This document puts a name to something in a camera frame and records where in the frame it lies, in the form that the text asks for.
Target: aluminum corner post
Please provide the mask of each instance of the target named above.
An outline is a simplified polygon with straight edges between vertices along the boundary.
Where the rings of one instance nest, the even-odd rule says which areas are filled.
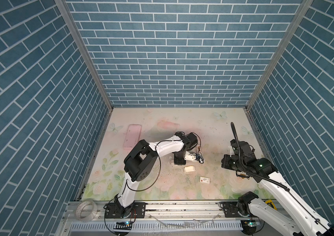
[[[105,104],[107,105],[109,111],[113,110],[113,106],[111,104],[111,101],[109,100],[109,97],[107,93],[104,90],[103,83],[100,80],[100,77],[98,75],[98,72],[91,60],[91,57],[87,51],[87,48],[83,42],[82,37],[80,36],[80,33],[78,31],[78,28],[75,25],[75,21],[73,19],[73,16],[71,15],[71,12],[67,6],[66,0],[55,0],[56,5],[58,7],[58,10],[61,12],[62,18],[64,19],[67,28],[69,28],[71,36],[74,39],[75,44],[78,47],[78,50],[80,51],[80,54],[82,55],[82,58],[84,62],[87,65],[87,68],[89,72],[91,73],[92,78],[94,79],[94,82],[96,86],[98,87],[98,90],[101,94],[101,96],[104,99]]]
[[[256,86],[254,92],[251,95],[251,98],[248,100],[247,105],[245,106],[247,110],[250,110],[253,104],[255,103],[257,97],[259,96],[261,90],[263,89],[264,85],[269,79],[272,71],[276,67],[278,61],[280,60],[284,50],[286,49],[287,45],[289,44],[290,40],[292,39],[295,31],[297,30],[299,24],[301,23],[303,17],[306,15],[309,7],[313,0],[302,0],[301,4],[299,5],[297,12],[294,15],[293,20],[289,24],[286,29],[285,34],[283,35],[280,44],[277,47],[277,50],[274,52],[272,58],[270,59],[269,64],[265,68],[263,75],[260,78],[258,85]]]

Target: robotic arm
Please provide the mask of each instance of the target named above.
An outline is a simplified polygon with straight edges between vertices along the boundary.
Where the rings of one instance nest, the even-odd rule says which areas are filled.
[[[124,160],[125,180],[120,193],[114,197],[116,215],[122,218],[129,215],[139,182],[150,174],[157,157],[160,160],[161,156],[174,153],[174,163],[176,165],[185,165],[186,160],[197,160],[203,163],[200,153],[187,152],[192,150],[197,144],[198,141],[195,134],[184,135],[183,132],[177,132],[171,138],[160,142],[148,143],[145,140],[139,141]]]
[[[284,236],[334,236],[334,224],[330,224],[312,209],[289,186],[268,159],[256,159],[254,149],[251,150],[247,142],[239,142],[234,123],[231,123],[231,128],[235,137],[231,141],[235,155],[224,155],[222,167],[236,172],[245,172],[249,175],[246,177],[253,177],[256,182],[273,194],[293,219],[269,207],[252,192],[239,197],[239,213],[244,216],[252,214],[263,219]]]

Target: brick wallpaper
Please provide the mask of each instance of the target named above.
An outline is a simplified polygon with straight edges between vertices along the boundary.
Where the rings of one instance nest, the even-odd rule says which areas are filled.
[[[0,235],[55,233],[108,113],[54,0],[0,0]]]
[[[245,106],[301,0],[70,1],[114,106]]]
[[[334,223],[334,1],[314,0],[251,113],[289,184]]]

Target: pink rectangular object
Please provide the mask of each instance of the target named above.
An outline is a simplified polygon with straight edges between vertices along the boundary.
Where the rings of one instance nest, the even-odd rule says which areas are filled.
[[[128,131],[123,142],[123,149],[131,151],[139,141],[142,125],[129,125]]]

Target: black flexible tube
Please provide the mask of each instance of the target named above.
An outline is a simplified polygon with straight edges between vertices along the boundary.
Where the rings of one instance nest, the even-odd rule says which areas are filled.
[[[241,156],[241,154],[240,154],[239,139],[238,139],[238,137],[237,137],[236,130],[235,130],[235,125],[234,125],[233,122],[231,122],[231,129],[232,129],[232,131],[233,131],[234,138],[235,138],[235,142],[236,142],[236,146],[237,146],[237,148],[238,148],[238,157],[239,157],[240,167],[242,168],[241,171],[245,172],[245,173],[246,173],[247,175],[249,175],[250,177],[258,177],[258,178],[263,179],[263,180],[265,180],[265,181],[271,182],[271,183],[273,183],[273,184],[275,184],[275,185],[277,185],[277,186],[279,186],[279,187],[282,187],[282,188],[283,188],[285,191],[287,191],[287,192],[290,191],[290,189],[289,189],[287,186],[285,186],[285,185],[283,185],[283,184],[281,184],[281,183],[279,183],[279,182],[277,182],[277,181],[274,181],[273,179],[265,178],[265,177],[263,177],[263,176],[261,176],[261,175],[255,174],[255,173],[250,172],[249,170],[247,170],[247,168],[246,168],[246,167],[244,166],[244,164],[243,164],[242,156]]]

